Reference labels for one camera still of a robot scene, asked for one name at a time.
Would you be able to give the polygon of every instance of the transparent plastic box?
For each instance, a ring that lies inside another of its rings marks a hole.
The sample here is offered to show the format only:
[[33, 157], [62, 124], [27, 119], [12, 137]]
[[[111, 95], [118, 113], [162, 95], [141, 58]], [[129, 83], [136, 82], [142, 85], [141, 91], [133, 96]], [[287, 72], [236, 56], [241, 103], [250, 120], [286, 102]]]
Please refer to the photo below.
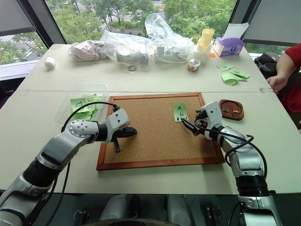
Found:
[[[76, 82], [71, 90], [68, 92], [66, 98], [64, 99], [62, 105], [60, 106], [58, 112], [55, 115], [55, 122], [61, 126], [64, 125], [65, 121], [71, 114], [71, 102], [70, 99], [83, 98], [89, 95], [97, 94], [102, 96], [101, 101], [108, 101], [108, 85], [101, 82]], [[100, 113], [103, 109], [103, 105], [100, 105], [96, 112], [94, 121], [97, 121], [100, 117]]]

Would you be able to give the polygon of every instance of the person's hand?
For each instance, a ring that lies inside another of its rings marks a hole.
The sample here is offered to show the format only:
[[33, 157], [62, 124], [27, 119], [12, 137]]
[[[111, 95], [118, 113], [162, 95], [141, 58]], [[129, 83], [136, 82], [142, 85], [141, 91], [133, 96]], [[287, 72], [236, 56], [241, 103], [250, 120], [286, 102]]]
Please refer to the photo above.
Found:
[[286, 76], [276, 75], [267, 79], [268, 84], [273, 88], [274, 92], [278, 94], [284, 86], [287, 85], [288, 78]]

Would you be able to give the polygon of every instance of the black bag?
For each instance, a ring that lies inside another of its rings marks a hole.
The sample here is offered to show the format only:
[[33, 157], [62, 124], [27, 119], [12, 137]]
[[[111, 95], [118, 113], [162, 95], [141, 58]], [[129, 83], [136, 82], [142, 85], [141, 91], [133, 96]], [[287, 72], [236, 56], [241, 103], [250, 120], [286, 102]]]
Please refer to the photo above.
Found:
[[280, 56], [276, 53], [263, 53], [255, 58], [254, 62], [265, 77], [265, 79], [277, 75], [276, 63]]

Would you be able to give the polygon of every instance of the purple tissue box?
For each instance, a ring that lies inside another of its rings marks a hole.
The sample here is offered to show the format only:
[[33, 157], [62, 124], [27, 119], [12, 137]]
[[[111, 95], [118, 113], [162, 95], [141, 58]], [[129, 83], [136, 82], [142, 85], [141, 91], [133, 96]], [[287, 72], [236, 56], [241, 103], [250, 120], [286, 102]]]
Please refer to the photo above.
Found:
[[213, 49], [218, 56], [224, 57], [239, 54], [244, 45], [243, 41], [239, 38], [224, 40], [222, 40], [222, 38], [216, 38]]

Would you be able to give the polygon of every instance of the wooden tray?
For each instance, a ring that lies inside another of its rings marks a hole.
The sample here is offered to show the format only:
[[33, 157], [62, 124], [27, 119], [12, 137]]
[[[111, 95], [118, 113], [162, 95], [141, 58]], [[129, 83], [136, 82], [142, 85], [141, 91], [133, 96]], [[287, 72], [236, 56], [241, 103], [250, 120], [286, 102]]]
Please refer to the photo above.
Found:
[[[244, 118], [244, 109], [241, 103], [234, 101], [234, 100], [220, 100], [219, 103], [220, 109], [227, 109], [228, 112], [222, 111], [222, 117], [225, 119], [232, 119], [232, 120], [242, 120]], [[239, 111], [239, 113], [234, 113], [235, 116], [232, 115], [233, 110]]]
[[[101, 145], [97, 170], [115, 170], [154, 166], [223, 163], [215, 141], [194, 136], [181, 122], [174, 121], [173, 104], [185, 103], [190, 120], [205, 105], [201, 93], [111, 97], [111, 103], [124, 108], [131, 127], [138, 133], [119, 138], [120, 153], [113, 143]], [[110, 106], [107, 116], [112, 113]]]

